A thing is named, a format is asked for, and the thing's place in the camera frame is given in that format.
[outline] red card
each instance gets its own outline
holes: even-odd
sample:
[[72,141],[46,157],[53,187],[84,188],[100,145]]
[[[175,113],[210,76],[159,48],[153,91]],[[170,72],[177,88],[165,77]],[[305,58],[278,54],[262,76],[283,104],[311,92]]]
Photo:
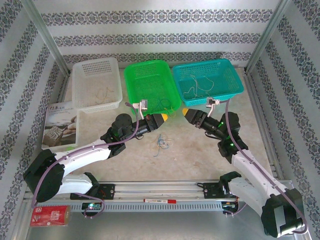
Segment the red card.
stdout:
[[37,206],[33,209],[30,227],[66,226],[70,206]]

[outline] white plastic basket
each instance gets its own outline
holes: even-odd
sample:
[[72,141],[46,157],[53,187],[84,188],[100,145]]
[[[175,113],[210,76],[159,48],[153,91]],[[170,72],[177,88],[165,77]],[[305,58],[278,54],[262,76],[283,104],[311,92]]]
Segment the white plastic basket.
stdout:
[[72,101],[85,113],[118,108],[122,89],[117,60],[106,57],[73,65]]

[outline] damask wall pattern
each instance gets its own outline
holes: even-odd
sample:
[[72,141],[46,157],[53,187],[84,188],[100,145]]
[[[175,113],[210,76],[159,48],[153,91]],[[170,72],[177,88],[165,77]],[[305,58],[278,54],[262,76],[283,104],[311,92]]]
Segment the damask wall pattern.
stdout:
[[70,68],[95,56],[115,56],[122,68],[158,56],[171,66],[224,56],[244,67],[278,2],[34,1]]
[[9,239],[26,190],[23,172],[38,152],[48,103],[65,80],[27,12],[0,0],[0,240]]
[[294,0],[250,73],[278,161],[320,239],[320,8]]

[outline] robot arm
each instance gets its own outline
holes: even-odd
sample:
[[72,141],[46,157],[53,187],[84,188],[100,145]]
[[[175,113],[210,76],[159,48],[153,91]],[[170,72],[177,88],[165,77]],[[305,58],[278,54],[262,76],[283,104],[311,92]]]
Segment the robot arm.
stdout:
[[248,146],[239,136],[240,124],[236,113],[228,112],[231,134],[243,155],[231,140],[227,129],[226,115],[220,121],[209,117],[206,112],[195,109],[183,109],[183,114],[189,123],[199,129],[204,129],[206,136],[220,140],[217,144],[220,154],[230,164],[239,169],[245,177],[237,172],[220,177],[220,183],[225,193],[231,193],[244,200],[259,216],[265,232],[275,238],[286,235],[301,228],[304,223],[291,204],[280,194],[279,188],[303,213],[302,196],[297,189],[287,189],[286,186],[270,175],[254,158]]
[[[138,121],[138,128],[134,136],[138,138],[145,133],[158,129],[167,119],[168,116],[166,114],[156,113],[146,115]],[[91,173],[85,172],[81,175],[69,174],[88,164],[118,155],[126,146],[124,143],[117,144],[117,142],[130,138],[136,126],[137,122],[132,122],[130,115],[123,113],[116,117],[106,134],[91,144],[65,152],[52,153],[49,149],[40,152],[23,174],[27,186],[34,194],[41,177],[51,166],[51,169],[47,172],[40,185],[36,201],[42,203],[57,194],[67,193],[80,193],[95,197],[100,186]],[[58,164],[55,163],[65,156],[70,157],[66,157]]]

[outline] small blue object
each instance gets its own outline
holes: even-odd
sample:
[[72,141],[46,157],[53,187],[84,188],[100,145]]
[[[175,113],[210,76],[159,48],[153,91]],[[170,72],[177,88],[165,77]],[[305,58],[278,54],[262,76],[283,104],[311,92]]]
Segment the small blue object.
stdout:
[[207,97],[225,101],[244,91],[228,59],[217,59],[173,67],[173,78],[186,106],[205,104]]

